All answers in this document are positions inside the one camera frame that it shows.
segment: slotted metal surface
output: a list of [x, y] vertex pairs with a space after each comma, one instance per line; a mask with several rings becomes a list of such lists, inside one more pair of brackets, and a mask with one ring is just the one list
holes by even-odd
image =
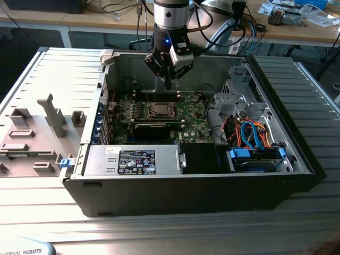
[[[273, 67], [273, 61], [264, 70], [282, 73], [280, 68]], [[287, 74], [301, 74], [287, 58], [281, 66]], [[278, 90], [278, 93], [285, 97], [298, 93], [298, 97], [311, 99], [320, 95], [317, 88], [296, 93]], [[295, 106], [291, 111], [294, 119], [305, 119], [305, 111], [296, 107], [297, 104], [286, 104]], [[333, 111], [312, 112], [307, 116], [314, 117], [306, 120], [317, 122], [337, 117]], [[315, 149], [319, 148], [315, 145], [318, 141], [331, 148], [329, 144], [340, 137], [337, 127], [300, 127], [300, 130]], [[51, 242], [60, 255], [296, 254], [338, 235], [338, 231], [332, 230], [340, 225], [340, 158], [319, 157], [319, 160], [328, 177], [311, 191], [288, 198], [273, 211], [88, 218], [56, 177], [0, 178], [0, 198], [5, 198], [0, 199], [0, 236], [24, 235]]]
[[[304, 67], [291, 58], [256, 56], [255, 59], [322, 167], [340, 170], [337, 164], [340, 157], [340, 118], [337, 106], [320, 85], [311, 79]], [[324, 164], [323, 159], [329, 159], [327, 164]]]

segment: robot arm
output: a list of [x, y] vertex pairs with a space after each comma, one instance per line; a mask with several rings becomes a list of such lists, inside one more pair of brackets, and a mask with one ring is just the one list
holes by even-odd
[[[154, 74], [164, 81], [165, 90], [171, 88], [172, 80], [179, 79], [192, 69], [194, 56], [201, 54], [198, 46], [190, 44], [189, 32], [191, 32], [191, 41], [204, 48], [208, 40], [210, 45], [206, 49], [210, 49], [212, 45], [217, 45], [215, 43], [221, 35], [225, 35], [224, 40], [227, 40], [231, 34], [229, 28], [237, 30], [240, 27], [245, 7], [244, 0], [206, 0], [205, 2], [202, 4], [209, 11], [201, 8], [202, 15], [205, 15], [203, 17], [205, 23], [201, 25], [196, 17], [192, 18], [194, 15], [188, 22], [189, 0], [154, 0], [154, 48], [144, 61]], [[206, 31], [211, 35], [210, 40], [202, 33], [205, 29], [209, 29]]]
[[154, 48], [145, 63], [164, 80], [169, 90], [171, 80], [179, 79], [193, 65], [193, 52], [188, 39], [189, 0], [154, 1]]

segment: power supply label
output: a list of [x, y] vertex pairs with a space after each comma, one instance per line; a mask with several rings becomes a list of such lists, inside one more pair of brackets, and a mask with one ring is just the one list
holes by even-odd
[[156, 174], [155, 151], [121, 150], [119, 153], [118, 174]]

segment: workbench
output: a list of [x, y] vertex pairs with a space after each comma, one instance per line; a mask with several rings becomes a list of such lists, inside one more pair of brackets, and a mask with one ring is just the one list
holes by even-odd
[[[273, 26], [269, 25], [267, 16], [258, 14], [258, 10], [264, 0], [248, 0], [249, 9], [257, 22], [267, 26], [267, 31], [263, 36], [263, 43], [273, 44], [288, 44], [288, 45], [309, 45], [309, 46], [323, 46], [331, 47], [337, 36], [338, 26], [331, 26], [323, 28], [315, 25], [307, 20], [303, 20], [300, 26], [282, 25]], [[82, 14], [66, 14], [56, 12], [37, 12], [37, 11], [13, 11], [9, 10], [1, 0], [2, 6], [6, 12], [18, 23], [22, 28], [31, 29], [47, 29], [57, 30], [60, 32], [64, 47], [71, 48], [71, 41], [69, 32], [98, 32], [98, 33], [122, 33], [122, 34], [136, 34], [137, 30], [137, 15], [135, 7], [127, 8], [120, 11], [120, 20], [116, 20], [102, 13], [94, 13], [85, 9]], [[102, 5], [113, 3], [112, 0], [103, 0]], [[107, 10], [117, 10], [125, 6], [134, 4], [133, 1], [125, 1], [120, 5], [108, 7]], [[153, 5], [148, 4], [150, 9], [153, 10]], [[91, 8], [99, 11], [98, 2], [94, 2]], [[340, 6], [328, 5], [325, 12], [340, 12]], [[153, 17], [148, 14], [147, 16], [148, 34], [151, 35], [154, 26]], [[0, 9], [0, 27], [13, 27], [16, 25], [10, 18]], [[143, 21], [141, 21], [141, 30], [144, 29]], [[239, 39], [242, 32], [234, 31], [231, 40]], [[246, 38], [250, 36], [250, 30], [247, 30]]]
[[[91, 100], [100, 74], [99, 54], [96, 49], [49, 48], [37, 52], [0, 104], [0, 135], [6, 134], [7, 125], [11, 124], [10, 108], [22, 99], [35, 100], [42, 90], [54, 93], [55, 107], [65, 114], [81, 107], [83, 100]], [[53, 82], [48, 82], [51, 70]], [[63, 93], [57, 93], [60, 89], [57, 84], [63, 85]], [[282, 84], [277, 89], [281, 95], [291, 94]], [[86, 91], [88, 96], [79, 91]], [[310, 89], [298, 92], [301, 97], [304, 92], [306, 97], [313, 94]], [[70, 96], [78, 105], [63, 103]], [[287, 103], [291, 109], [298, 107], [296, 102]], [[308, 97], [303, 105], [306, 104], [310, 104]], [[315, 118], [320, 118], [320, 125], [324, 126], [327, 116], [319, 114]], [[309, 130], [320, 131], [325, 141], [339, 132], [336, 128], [327, 132], [321, 128]], [[340, 225], [340, 152], [336, 140], [333, 146], [334, 158], [322, 159], [328, 177], [309, 192], [296, 193], [271, 211], [89, 218], [58, 177], [0, 178], [0, 237], [21, 235], [50, 242], [60, 255], [283, 255], [302, 251], [319, 241], [338, 237], [338, 231], [333, 232]]]

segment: wire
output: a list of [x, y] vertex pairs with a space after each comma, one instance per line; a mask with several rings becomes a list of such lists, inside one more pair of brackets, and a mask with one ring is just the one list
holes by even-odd
[[152, 16], [154, 15], [154, 13], [149, 9], [149, 7], [147, 6], [147, 4], [145, 3], [145, 0], [141, 0], [142, 4], [144, 5], [145, 9], [147, 9], [148, 13], [150, 13]]
[[214, 97], [211, 98], [211, 100], [209, 101], [209, 104], [208, 104], [208, 109], [207, 109], [207, 112], [206, 112], [206, 122], [209, 126], [209, 123], [208, 123], [208, 113], [209, 113], [209, 110], [210, 110], [210, 104], [211, 102], [213, 101]]
[[130, 8], [130, 7], [135, 7], [135, 6], [137, 6], [137, 4], [132, 4], [132, 5], [129, 5], [129, 6], [120, 8], [120, 9], [118, 9], [118, 10], [113, 10], [113, 11], [103, 11], [103, 12], [95, 11], [95, 10], [91, 9], [88, 5], [86, 6], [86, 8], [89, 9], [90, 11], [92, 11], [92, 12], [95, 12], [95, 13], [112, 13], [112, 12], [117, 12], [117, 11], [121, 11], [121, 10]]
[[338, 34], [338, 36], [336, 37], [332, 47], [330, 48], [330, 50], [328, 51], [328, 54], [326, 55], [325, 57], [325, 60], [324, 60], [324, 63], [326, 62], [326, 59], [328, 58], [328, 56], [330, 55], [330, 53], [332, 52], [332, 50], [334, 49], [334, 46], [336, 45], [336, 43], [338, 42], [339, 40], [339, 37], [340, 37], [340, 33]]
[[208, 84], [208, 83], [201, 83], [199, 84], [196, 88], [195, 88], [195, 92], [197, 92], [197, 89], [200, 87], [200, 86], [203, 86], [203, 85], [206, 85], [208, 86], [210, 89], [212, 89], [214, 92], [218, 93], [218, 91], [216, 89], [213, 88], [212, 85]]
[[138, 50], [140, 50], [140, 44], [139, 44], [139, 21], [140, 21], [140, 16], [138, 15], [137, 17], [137, 44], [138, 44]]
[[250, 25], [251, 31], [252, 31], [252, 34], [253, 34], [253, 41], [251, 42], [250, 49], [247, 53], [247, 55], [249, 55], [251, 53], [252, 49], [253, 49], [253, 46], [254, 46], [256, 32], [255, 32], [253, 24], [251, 22], [249, 22], [248, 20], [246, 20], [246, 22]]
[[269, 139], [268, 139], [268, 132], [266, 132], [266, 140], [267, 140], [268, 146], [271, 147]]
[[107, 5], [104, 5], [103, 7], [101, 6], [101, 0], [99, 0], [99, 5], [100, 5], [100, 7], [101, 7], [101, 10], [104, 10], [105, 8], [107, 8], [107, 7], [109, 7], [109, 6], [113, 6], [113, 5], [119, 5], [119, 4], [122, 4], [122, 3], [124, 3], [126, 0], [122, 0], [121, 2], [119, 2], [119, 3], [116, 3], [116, 4], [107, 4]]
[[16, 57], [18, 58], [18, 60], [20, 60], [21, 62], [27, 64], [28, 62], [22, 60], [22, 59], [19, 57], [19, 53], [18, 53], [18, 45], [19, 45], [20, 38], [21, 38], [22, 34], [23, 34], [23, 32], [21, 31], [21, 33], [20, 33], [19, 36], [18, 36], [18, 40], [17, 40], [17, 42], [16, 42], [16, 44], [15, 44], [15, 55], [16, 55]]
[[5, 9], [4, 9], [4, 7], [2, 6], [2, 3], [0, 2], [0, 7], [1, 7], [1, 9], [3, 10], [3, 12], [10, 18], [10, 20], [18, 27], [18, 28], [20, 28], [21, 29], [21, 31], [25, 34], [25, 36], [27, 36], [27, 38], [28, 39], [30, 39], [30, 41], [32, 42], [32, 43], [34, 43], [37, 47], [39, 47], [39, 45], [28, 35], [28, 34], [26, 34], [26, 32], [22, 29], [22, 27], [20, 27], [19, 25], [18, 25], [18, 23], [16, 23], [16, 21], [5, 11]]
[[[194, 3], [194, 8], [195, 8], [195, 14], [196, 14], [196, 19], [197, 19], [197, 24], [198, 24], [198, 27], [199, 28], [203, 28], [203, 27], [201, 27], [201, 23], [200, 23], [200, 19], [199, 19], [199, 15], [198, 15], [198, 8], [197, 7], [199, 7], [199, 8], [201, 8], [204, 12], [206, 12], [208, 15], [209, 15], [209, 17], [210, 17], [210, 23], [207, 25], [207, 28], [209, 28], [210, 26], [211, 26], [211, 24], [213, 23], [213, 17], [211, 16], [211, 14], [207, 11], [207, 10], [205, 10], [202, 6], [200, 6], [199, 4], [197, 4], [195, 1], [193, 1], [193, 3]], [[219, 38], [226, 32], [226, 31], [228, 31], [230, 28], [234, 28], [236, 25], [230, 25], [229, 27], [227, 27], [226, 29], [224, 29], [218, 36], [217, 36], [217, 38], [214, 40], [214, 41], [210, 41], [207, 37], [206, 37], [206, 35], [203, 33], [203, 31], [202, 30], [200, 30], [200, 32], [201, 32], [201, 34], [202, 34], [202, 36], [204, 37], [204, 39], [208, 42], [208, 43], [210, 43], [210, 45], [207, 47], [207, 48], [205, 48], [205, 49], [203, 49], [203, 52], [206, 52], [206, 51], [208, 51], [212, 46], [217, 46], [217, 47], [230, 47], [230, 46], [232, 46], [232, 45], [234, 45], [234, 44], [237, 44], [239, 41], [241, 41], [243, 38], [244, 38], [244, 36], [245, 36], [245, 29], [242, 27], [242, 26], [239, 26], [242, 30], [243, 30], [243, 35], [242, 35], [242, 37], [239, 39], [239, 40], [237, 40], [236, 42], [233, 42], [233, 43], [231, 43], [231, 44], [229, 44], [229, 45], [220, 45], [220, 44], [217, 44], [216, 42], [219, 40]]]
[[323, 65], [325, 64], [325, 62], [326, 62], [326, 60], [327, 60], [328, 56], [330, 55], [330, 53], [331, 53], [331, 52], [332, 52], [332, 50], [334, 49], [334, 46], [335, 46], [335, 45], [336, 45], [336, 43], [338, 42], [338, 40], [339, 40], [339, 37], [340, 37], [340, 32], [339, 32], [338, 36], [336, 37], [336, 39], [335, 39], [335, 41], [334, 41], [334, 43], [333, 43], [333, 45], [332, 45], [331, 49], [328, 51], [328, 54], [326, 55], [326, 57], [325, 57], [324, 61], [322, 62], [322, 64], [321, 64], [321, 65], [320, 65], [320, 67], [319, 67], [318, 74], [317, 74], [317, 80], [318, 80], [318, 79], [321, 77], [321, 73], [320, 73], [320, 71], [321, 71], [321, 69], [322, 69]]
[[[211, 25], [213, 24], [213, 16], [210, 14], [210, 12], [208, 12], [204, 7], [202, 7], [200, 4], [196, 3], [196, 0], [192, 0], [193, 4], [194, 4], [194, 8], [195, 8], [195, 12], [196, 12], [196, 19], [197, 19], [197, 25], [198, 25], [198, 28], [193, 28], [193, 29], [189, 29], [188, 30], [188, 33], [190, 32], [196, 32], [196, 31], [201, 31], [201, 34], [203, 35], [202, 33], [202, 30], [204, 29], [207, 29], [209, 27], [211, 27]], [[198, 16], [198, 8], [201, 9], [202, 11], [204, 11], [210, 18], [210, 22], [208, 25], [204, 25], [203, 27], [201, 26], [200, 24], [200, 19], [199, 19], [199, 16]]]
[[248, 145], [250, 148], [252, 148], [252, 145], [250, 143], [247, 142], [247, 140], [245, 139], [245, 134], [244, 134], [244, 131], [245, 131], [245, 127], [246, 125], [251, 125], [251, 127], [253, 128], [253, 133], [254, 133], [254, 139], [255, 139], [255, 143], [257, 145], [257, 147], [259, 147], [260, 149], [263, 149], [263, 146], [257, 136], [257, 129], [255, 127], [255, 124], [253, 124], [252, 122], [249, 122], [249, 121], [246, 121], [243, 123], [242, 125], [242, 128], [241, 128], [241, 136], [242, 136], [242, 140], [243, 142]]
[[320, 53], [323, 57], [325, 57], [325, 52], [321, 51], [321, 48], [314, 46], [318, 53]]
[[203, 52], [208, 51], [213, 45], [218, 46], [218, 47], [230, 47], [230, 46], [232, 46], [232, 45], [235, 45], [235, 44], [239, 43], [241, 40], [243, 40], [243, 38], [244, 38], [244, 36], [245, 36], [245, 28], [244, 28], [243, 26], [239, 25], [239, 28], [242, 29], [243, 34], [242, 34], [242, 36], [241, 36], [238, 40], [236, 40], [236, 41], [234, 41], [234, 42], [232, 42], [231, 44], [228, 44], [228, 45], [218, 45], [218, 44], [216, 44], [216, 42], [219, 40], [219, 38], [220, 38], [220, 37], [221, 37], [228, 29], [230, 29], [231, 27], [235, 27], [235, 25], [231, 25], [231, 26], [227, 27], [226, 29], [224, 29], [224, 30], [216, 37], [216, 39], [215, 39], [215, 40], [214, 40], [207, 48], [203, 49], [202, 51], [203, 51]]
[[112, 97], [111, 103], [113, 102], [113, 100], [115, 100], [115, 96], [116, 96], [116, 91], [115, 91], [115, 89], [113, 89], [113, 97]]

